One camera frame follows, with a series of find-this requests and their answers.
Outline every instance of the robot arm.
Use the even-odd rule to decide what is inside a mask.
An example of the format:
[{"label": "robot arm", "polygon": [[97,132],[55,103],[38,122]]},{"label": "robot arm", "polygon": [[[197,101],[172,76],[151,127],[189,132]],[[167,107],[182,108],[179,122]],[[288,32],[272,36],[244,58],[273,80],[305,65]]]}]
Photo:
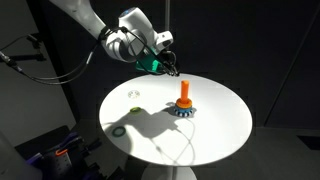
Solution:
[{"label": "robot arm", "polygon": [[[101,30],[106,25],[95,14],[89,0],[50,1],[81,24],[98,40]],[[163,33],[154,31],[152,24],[139,8],[130,8],[124,11],[119,17],[119,27],[126,27],[137,35],[156,55],[173,43],[172,34],[169,31]],[[142,59],[148,54],[145,45],[140,40],[132,34],[125,35],[118,31],[110,34],[101,43],[111,58],[124,62],[135,62],[136,57]]]}]

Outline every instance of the white tabletop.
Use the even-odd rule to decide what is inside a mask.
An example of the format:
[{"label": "white tabletop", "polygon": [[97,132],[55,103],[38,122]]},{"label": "white tabletop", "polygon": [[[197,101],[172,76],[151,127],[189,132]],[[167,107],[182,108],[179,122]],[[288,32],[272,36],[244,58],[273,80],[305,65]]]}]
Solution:
[{"label": "white tabletop", "polygon": [[[194,113],[177,117],[181,80],[189,80]],[[139,92],[129,97],[130,91]],[[140,113],[130,113],[132,107]],[[212,80],[181,74],[146,75],[129,80],[104,99],[100,124],[110,141],[136,158],[160,165],[194,166],[212,163],[237,151],[249,138],[252,117],[244,101]],[[125,135],[112,131],[123,126]]]}]

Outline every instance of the round white table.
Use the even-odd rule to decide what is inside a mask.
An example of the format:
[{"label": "round white table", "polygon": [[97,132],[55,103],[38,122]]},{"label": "round white table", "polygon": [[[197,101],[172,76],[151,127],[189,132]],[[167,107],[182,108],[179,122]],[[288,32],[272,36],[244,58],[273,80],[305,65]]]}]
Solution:
[{"label": "round white table", "polygon": [[[190,82],[189,117],[174,113],[182,80]],[[133,107],[141,109],[132,112]],[[221,160],[244,145],[252,117],[237,94],[212,80],[189,74],[146,75],[107,95],[100,107],[100,124],[116,147],[151,163],[142,179],[194,180],[190,166]]]}]

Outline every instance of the small clear object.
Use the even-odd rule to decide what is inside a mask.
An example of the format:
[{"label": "small clear object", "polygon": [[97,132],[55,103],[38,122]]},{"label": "small clear object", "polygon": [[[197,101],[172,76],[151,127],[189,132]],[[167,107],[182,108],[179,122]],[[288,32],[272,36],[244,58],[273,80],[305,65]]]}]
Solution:
[{"label": "small clear object", "polygon": [[139,91],[137,91],[137,90],[132,90],[132,91],[130,91],[130,92],[128,93],[128,96],[129,96],[129,98],[131,98],[131,99],[136,99],[136,98],[138,98],[138,97],[140,96],[140,93],[139,93]]}]

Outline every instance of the black background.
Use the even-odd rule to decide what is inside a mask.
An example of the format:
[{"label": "black background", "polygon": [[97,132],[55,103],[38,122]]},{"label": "black background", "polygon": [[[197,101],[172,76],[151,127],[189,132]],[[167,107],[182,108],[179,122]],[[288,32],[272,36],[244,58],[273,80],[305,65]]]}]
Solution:
[{"label": "black background", "polygon": [[[52,36],[59,56],[52,62],[61,60],[63,69],[70,71],[88,55],[95,39],[49,1],[38,3],[49,27],[42,33]],[[117,26],[124,10],[139,7],[155,31],[164,31],[165,0],[91,0],[91,4],[108,26]],[[232,89],[247,103],[254,125],[262,126],[318,4],[317,0],[172,0],[170,31],[175,42],[170,50],[176,53],[182,73]],[[319,31],[318,15],[267,126],[320,129]],[[85,74],[70,83],[80,118],[97,119],[112,89],[144,74],[99,48]]]}]

